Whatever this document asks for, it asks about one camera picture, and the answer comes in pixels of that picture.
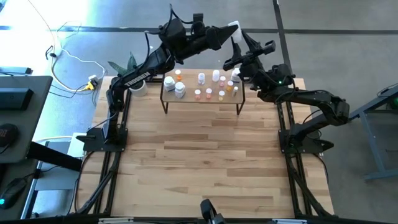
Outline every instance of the wooden table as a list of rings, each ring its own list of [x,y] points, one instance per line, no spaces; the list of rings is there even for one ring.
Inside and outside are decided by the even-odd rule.
[[[162,85],[163,91],[160,92],[160,100],[162,102],[162,106],[164,109],[164,113],[168,112],[169,103],[217,103],[217,104],[234,104],[236,105],[236,114],[240,114],[243,104],[245,102],[245,91],[243,88],[243,83],[234,83],[233,87],[238,87],[238,92],[236,96],[232,96],[232,91],[226,91],[227,82],[231,79],[231,71],[220,71],[220,77],[225,76],[225,86],[220,87],[218,82],[213,82],[213,70],[211,69],[183,69],[181,76],[181,82],[185,85],[186,93],[184,94],[183,98],[177,98],[175,96],[174,91],[168,92],[164,89]],[[198,84],[198,74],[204,73],[205,74],[205,84],[199,85]],[[164,75],[164,78],[170,76],[177,82],[177,75],[175,74],[175,70],[168,72]],[[206,99],[206,89],[211,88],[213,92],[211,93],[212,97],[210,99]],[[195,99],[195,90],[201,91],[201,98],[200,100]],[[225,96],[223,101],[218,100],[218,93],[220,90],[225,92]]]
[[[111,79],[104,78],[94,124],[106,119],[105,92]],[[305,88],[303,79],[295,82]],[[173,104],[165,114],[160,91],[160,83],[149,83],[146,96],[131,100],[129,139],[119,166],[112,216],[201,217],[204,198],[224,217],[294,216],[285,158],[279,151],[276,105],[261,101],[248,85],[246,106],[239,116],[234,105],[190,103]],[[292,106],[297,123],[310,114],[309,106]],[[103,156],[96,152],[86,163],[78,207],[98,185]],[[302,157],[308,187],[333,213],[322,163],[311,154]],[[299,190],[298,195],[304,211]]]

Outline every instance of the white pot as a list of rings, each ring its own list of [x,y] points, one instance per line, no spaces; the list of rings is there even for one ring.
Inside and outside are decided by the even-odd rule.
[[[134,89],[130,88],[130,91],[131,91],[133,96],[143,97],[143,96],[145,96],[147,94],[147,92],[148,92],[147,83],[145,81],[143,81],[143,82],[144,82],[144,84],[138,90],[134,90]]]

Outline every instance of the gray floor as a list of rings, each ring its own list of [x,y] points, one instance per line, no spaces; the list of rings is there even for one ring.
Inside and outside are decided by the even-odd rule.
[[[170,1],[32,2],[50,26],[58,28],[66,21],[74,21],[70,25],[81,21],[83,26],[157,27],[167,21]],[[222,26],[238,19],[243,28],[277,28],[271,0],[171,2],[177,14],[186,20],[193,12],[204,12],[206,25]],[[18,29],[0,31],[0,42],[7,43],[2,44],[0,62],[3,65],[29,66],[35,74],[48,75],[44,51],[52,41],[49,33],[43,32],[45,25],[27,2],[9,1],[8,4],[0,13],[0,26]],[[394,0],[279,0],[279,4],[286,29],[398,29],[398,2]],[[29,19],[24,20],[21,13]],[[262,43],[272,39],[277,42],[277,51],[261,58],[264,67],[283,62],[278,34],[249,35]],[[325,89],[346,98],[352,110],[374,98],[381,88],[398,80],[396,35],[289,34],[286,39],[293,71],[305,79],[307,89]],[[160,40],[151,36],[150,44],[156,48]],[[124,65],[129,51],[139,62],[146,54],[143,33],[80,32],[67,40],[65,48],[84,60],[97,60],[106,66],[110,75],[114,72],[108,66],[108,60]],[[231,54],[232,49],[226,44],[217,52],[207,51],[190,58],[179,67],[221,68]],[[85,83],[88,76],[99,75],[101,70],[95,65],[61,55],[55,73],[76,88]],[[84,132],[91,123],[94,109],[91,96],[66,99],[50,95],[35,138]],[[325,128],[323,136],[335,143],[335,147],[325,153],[335,213],[345,218],[398,223],[395,215],[398,210],[398,177],[363,180],[364,174],[376,171],[376,165],[361,123],[354,121],[338,128]],[[41,199],[35,211],[48,211],[47,202],[55,196],[61,204],[68,201],[68,194],[51,194],[39,195]],[[58,215],[59,212],[47,214]]]

